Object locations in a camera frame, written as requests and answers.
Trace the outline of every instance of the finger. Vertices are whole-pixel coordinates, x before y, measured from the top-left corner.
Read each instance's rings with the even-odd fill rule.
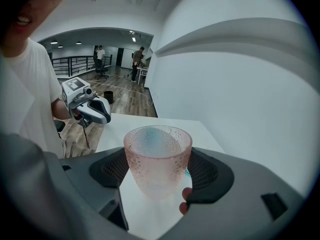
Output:
[[[185,215],[187,213],[187,209],[188,209],[188,206],[187,206],[187,203],[186,202],[182,202],[180,205],[179,205],[179,211],[180,213],[182,213],[183,215]]]
[[[182,197],[184,200],[187,201],[187,197],[192,193],[191,187],[186,187],[184,190],[182,190]]]

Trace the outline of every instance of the desk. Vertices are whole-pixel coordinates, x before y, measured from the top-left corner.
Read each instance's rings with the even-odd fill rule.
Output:
[[[200,121],[115,113],[111,114],[111,122],[104,126],[96,152],[123,147],[124,138],[128,132],[152,125],[180,128],[191,135],[193,147],[224,153],[224,150]],[[142,194],[129,170],[120,186],[129,233],[146,240],[155,240],[162,236],[182,218],[179,212],[179,205],[184,201],[182,190],[191,186],[191,178],[184,175],[173,195],[156,202]]]
[[[139,70],[139,80],[138,80],[138,85],[140,83],[140,77],[141,76],[147,76],[147,73],[148,73],[148,69],[146,68],[141,68],[141,67],[137,67],[137,69]]]

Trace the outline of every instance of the railing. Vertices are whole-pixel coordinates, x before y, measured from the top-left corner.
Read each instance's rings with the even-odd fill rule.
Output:
[[[112,54],[110,57],[104,56],[101,67],[111,65]],[[74,74],[84,72],[96,68],[93,56],[71,56],[62,58],[53,58],[52,66],[56,75],[68,75],[72,77]]]

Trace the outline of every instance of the textured cup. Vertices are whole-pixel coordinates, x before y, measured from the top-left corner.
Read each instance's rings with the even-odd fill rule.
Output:
[[[191,136],[175,127],[154,125],[130,131],[123,142],[140,190],[155,200],[172,194],[188,166]]]

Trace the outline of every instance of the trash can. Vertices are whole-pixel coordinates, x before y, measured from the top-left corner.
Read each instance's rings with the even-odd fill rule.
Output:
[[[114,92],[110,90],[106,90],[103,93],[103,97],[108,100],[109,104],[114,103]]]

